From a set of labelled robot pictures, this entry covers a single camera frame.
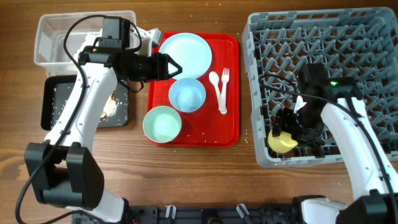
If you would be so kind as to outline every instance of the white plastic fork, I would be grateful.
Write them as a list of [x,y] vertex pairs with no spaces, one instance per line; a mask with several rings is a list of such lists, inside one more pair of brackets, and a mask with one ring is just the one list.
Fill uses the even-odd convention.
[[218,105],[218,110],[221,111],[222,114],[226,114],[226,84],[229,82],[229,68],[224,68],[221,81],[223,82],[223,89],[221,90],[221,98],[220,104]]

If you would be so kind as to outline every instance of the red tray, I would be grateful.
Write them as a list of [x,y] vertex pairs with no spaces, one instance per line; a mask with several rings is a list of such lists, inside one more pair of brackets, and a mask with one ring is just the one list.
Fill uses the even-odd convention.
[[[166,32],[162,43],[176,33]],[[228,34],[196,34],[207,41],[213,59],[208,71],[198,78],[206,89],[206,100],[201,108],[193,113],[178,111],[182,119],[180,134],[171,142],[157,144],[162,146],[199,146],[229,147],[239,137],[239,44]],[[222,88],[221,74],[229,68],[227,84],[226,115],[218,111],[216,92],[210,83],[208,74],[215,71],[220,76],[219,88]],[[151,82],[148,90],[147,111],[156,106],[170,106],[169,89],[174,79]]]

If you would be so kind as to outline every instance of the wood grain surface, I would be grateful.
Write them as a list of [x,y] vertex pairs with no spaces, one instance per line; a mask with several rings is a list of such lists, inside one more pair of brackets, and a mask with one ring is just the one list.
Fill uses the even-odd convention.
[[[16,222],[16,199],[28,178],[23,160],[25,147],[29,142],[42,142],[47,133],[40,127],[45,70],[33,61],[40,16],[133,10],[137,25],[143,29],[227,33],[240,43],[244,25],[253,12],[373,6],[398,10],[395,0],[37,2],[3,0],[0,3],[0,223]],[[290,202],[292,197],[306,194],[323,194],[332,200],[351,203],[351,184],[342,163],[294,169],[261,169],[257,165],[250,90],[242,53],[239,66],[241,130],[233,147],[169,148],[151,144],[142,130],[147,100],[147,88],[144,88],[130,95],[132,120],[126,127],[101,129],[96,133],[93,154],[104,172],[106,188],[127,198],[132,205],[201,206],[241,202],[260,205]],[[22,217],[30,223],[44,222],[64,212],[66,210],[38,204],[32,189],[22,205]]]

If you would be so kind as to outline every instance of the gray dish rack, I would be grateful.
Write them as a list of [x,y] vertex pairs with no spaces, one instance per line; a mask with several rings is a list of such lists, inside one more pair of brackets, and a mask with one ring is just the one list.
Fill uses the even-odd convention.
[[[371,121],[387,157],[398,160],[398,22],[388,7],[260,12],[249,16],[242,34],[244,66],[252,102],[257,163],[264,168],[342,162],[325,128],[319,148],[296,147],[285,154],[269,149],[266,136],[279,109],[294,108],[292,95],[265,90],[259,75],[278,74],[296,83],[305,63],[323,63],[330,77],[353,77],[364,94]],[[293,91],[283,80],[262,79]]]

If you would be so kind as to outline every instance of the clear plastic bin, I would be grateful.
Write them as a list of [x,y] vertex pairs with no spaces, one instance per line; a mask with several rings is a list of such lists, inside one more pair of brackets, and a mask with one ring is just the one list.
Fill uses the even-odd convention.
[[[49,14],[40,18],[37,27],[34,62],[44,67],[47,76],[77,74],[77,68],[63,49],[63,40],[68,29],[79,19],[101,14],[120,16],[136,24],[136,14],[133,11],[108,12],[76,12],[65,14]],[[78,24],[69,35],[67,48],[73,55],[85,42],[87,34],[99,35],[103,28],[103,18],[94,17]],[[138,40],[130,35],[130,46],[138,46]]]

